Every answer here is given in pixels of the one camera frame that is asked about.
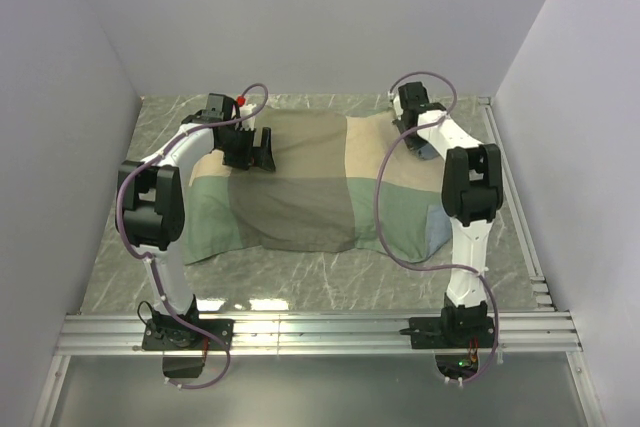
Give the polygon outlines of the blue fabric pillowcase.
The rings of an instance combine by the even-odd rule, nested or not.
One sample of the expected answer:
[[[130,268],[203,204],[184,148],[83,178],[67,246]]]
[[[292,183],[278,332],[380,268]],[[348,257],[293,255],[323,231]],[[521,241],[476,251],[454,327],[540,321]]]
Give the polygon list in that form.
[[[394,147],[393,120],[389,110],[263,110],[256,126],[272,129],[276,171],[225,167],[219,151],[203,156],[186,192],[184,262],[257,246],[429,259],[452,237],[441,203],[444,162]]]

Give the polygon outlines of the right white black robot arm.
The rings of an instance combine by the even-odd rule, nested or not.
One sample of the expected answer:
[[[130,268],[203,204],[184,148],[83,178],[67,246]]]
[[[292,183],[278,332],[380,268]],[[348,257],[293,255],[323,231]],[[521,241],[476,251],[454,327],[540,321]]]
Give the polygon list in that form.
[[[493,329],[483,280],[489,234],[504,201],[501,150],[460,127],[442,104],[429,99],[420,82],[394,86],[390,99],[394,124],[409,150],[424,159],[444,160],[441,202],[452,226],[455,267],[438,333],[449,345],[460,347]]]

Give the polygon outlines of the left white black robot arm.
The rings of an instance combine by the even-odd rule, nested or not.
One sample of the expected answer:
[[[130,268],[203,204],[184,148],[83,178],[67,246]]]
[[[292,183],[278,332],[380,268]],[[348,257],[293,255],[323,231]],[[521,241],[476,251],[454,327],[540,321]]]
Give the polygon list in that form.
[[[115,224],[125,249],[144,263],[151,280],[154,301],[145,332],[152,338],[189,349],[214,336],[200,322],[179,252],[184,190],[195,165],[213,151],[221,152],[225,167],[274,171],[271,130],[255,127],[266,105],[249,104],[244,95],[211,93],[205,107],[187,116],[157,151],[119,167]]]

